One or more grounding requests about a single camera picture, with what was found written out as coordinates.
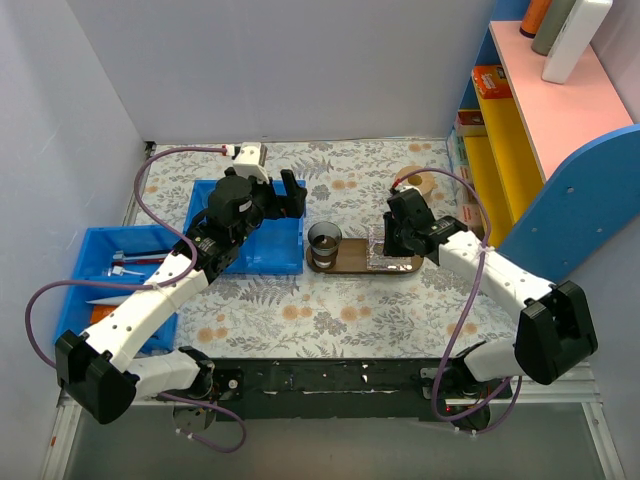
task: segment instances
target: round wooden object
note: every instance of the round wooden object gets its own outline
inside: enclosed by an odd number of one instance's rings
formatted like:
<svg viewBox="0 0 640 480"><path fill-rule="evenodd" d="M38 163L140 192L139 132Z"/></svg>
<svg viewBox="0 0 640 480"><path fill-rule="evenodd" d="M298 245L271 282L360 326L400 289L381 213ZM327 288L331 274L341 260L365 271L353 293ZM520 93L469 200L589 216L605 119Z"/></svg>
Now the round wooden object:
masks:
<svg viewBox="0 0 640 480"><path fill-rule="evenodd" d="M407 173L411 173L414 170L418 170L420 168L422 167L419 167L418 165L404 167L396 174L394 181L398 178L404 177ZM401 185L410 185L412 187L416 187L418 190L420 190L420 193L422 193L422 197L428 202L429 200L431 200L431 192L436 186L436 179L433 178L433 175L431 173L422 172L407 178L404 182L402 182Z"/></svg>

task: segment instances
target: white bottle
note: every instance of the white bottle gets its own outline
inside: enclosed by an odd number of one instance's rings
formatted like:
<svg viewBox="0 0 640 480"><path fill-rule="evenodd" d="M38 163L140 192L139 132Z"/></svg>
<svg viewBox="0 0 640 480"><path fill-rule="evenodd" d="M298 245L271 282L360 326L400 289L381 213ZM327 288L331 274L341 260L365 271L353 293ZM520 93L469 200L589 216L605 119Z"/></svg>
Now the white bottle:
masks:
<svg viewBox="0 0 640 480"><path fill-rule="evenodd" d="M564 83L611 8L612 0L577 0L544 64L542 79Z"/></svg>

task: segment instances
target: shelf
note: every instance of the shelf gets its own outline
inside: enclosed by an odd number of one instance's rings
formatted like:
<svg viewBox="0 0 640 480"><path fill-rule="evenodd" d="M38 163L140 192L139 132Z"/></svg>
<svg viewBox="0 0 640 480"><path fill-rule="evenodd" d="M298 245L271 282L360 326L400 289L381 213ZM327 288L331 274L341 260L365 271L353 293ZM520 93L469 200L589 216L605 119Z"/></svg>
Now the shelf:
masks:
<svg viewBox="0 0 640 480"><path fill-rule="evenodd" d="M471 166L473 185L487 209L489 220L491 220L489 245L499 247L511 230L513 223L511 223L507 201L502 190L493 153L491 153L491 144L487 137L465 137L464 146Z"/></svg>
<svg viewBox="0 0 640 480"><path fill-rule="evenodd" d="M513 98L485 100L477 96L511 222L515 225L542 188L542 178Z"/></svg>
<svg viewBox="0 0 640 480"><path fill-rule="evenodd" d="M531 50L520 22L491 22L521 121L546 181L558 166L586 143L632 125L598 57L587 47L564 85L542 80L546 57Z"/></svg>

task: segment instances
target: gray floor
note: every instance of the gray floor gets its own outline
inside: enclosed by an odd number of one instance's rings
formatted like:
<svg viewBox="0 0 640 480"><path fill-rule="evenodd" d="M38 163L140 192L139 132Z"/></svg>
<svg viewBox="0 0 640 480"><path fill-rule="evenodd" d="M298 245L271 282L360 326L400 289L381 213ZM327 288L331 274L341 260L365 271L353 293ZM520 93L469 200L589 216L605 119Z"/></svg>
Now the gray floor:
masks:
<svg viewBox="0 0 640 480"><path fill-rule="evenodd" d="M101 426L83 413L71 479L601 479L579 404L518 405L478 439L407 419L249 421L246 445L212 452L177 436L171 407L132 407ZM231 444L239 429L214 423L207 436Z"/></svg>

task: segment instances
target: robotic arm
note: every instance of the robotic arm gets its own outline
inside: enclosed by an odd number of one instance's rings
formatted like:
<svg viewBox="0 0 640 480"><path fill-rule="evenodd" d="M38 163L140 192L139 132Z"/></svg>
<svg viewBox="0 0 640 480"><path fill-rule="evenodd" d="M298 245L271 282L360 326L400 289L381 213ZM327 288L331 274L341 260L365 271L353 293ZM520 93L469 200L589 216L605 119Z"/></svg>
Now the robotic arm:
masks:
<svg viewBox="0 0 640 480"><path fill-rule="evenodd" d="M189 275L168 287L137 291L100 323L80 335L67 331L56 341L59 385L98 422L112 422L136 398L182 390L197 399L211 391L213 362L193 348L141 359L135 355L171 314L233 263L263 220L304 214L306 189L291 170L282 170L286 195L277 195L264 169L265 155L264 146L243 144L233 168L209 196L208 208L193 219L186 236L198 258ZM190 262L190 249L180 241L146 283L169 281Z"/></svg>
<svg viewBox="0 0 640 480"><path fill-rule="evenodd" d="M478 238L453 217L436 220L417 189L392 193L391 211L384 215L385 255L427 257L473 282L482 249ZM516 338L462 352L445 371L445 383L528 375L548 385L597 350L585 294L573 282L556 286L490 249L480 290L518 324Z"/></svg>

